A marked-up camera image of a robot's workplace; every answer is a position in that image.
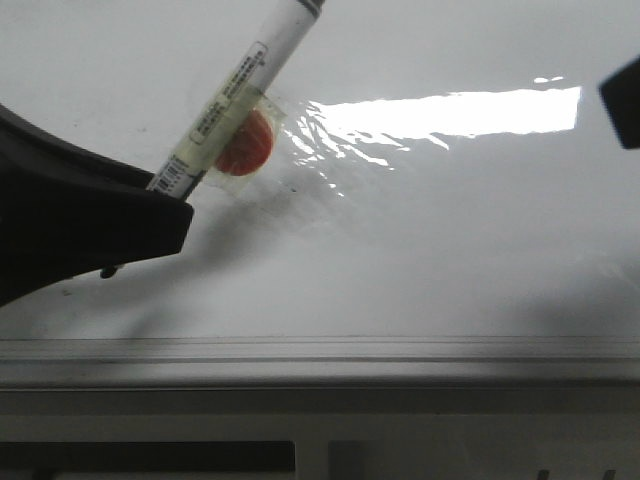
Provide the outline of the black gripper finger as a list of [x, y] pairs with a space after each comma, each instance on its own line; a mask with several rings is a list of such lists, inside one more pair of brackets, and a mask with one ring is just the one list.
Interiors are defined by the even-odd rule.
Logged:
[[1, 110], [1, 302], [94, 270], [177, 254], [194, 209], [152, 173]]
[[639, 74], [636, 57], [599, 86], [608, 117], [624, 149], [639, 148]]

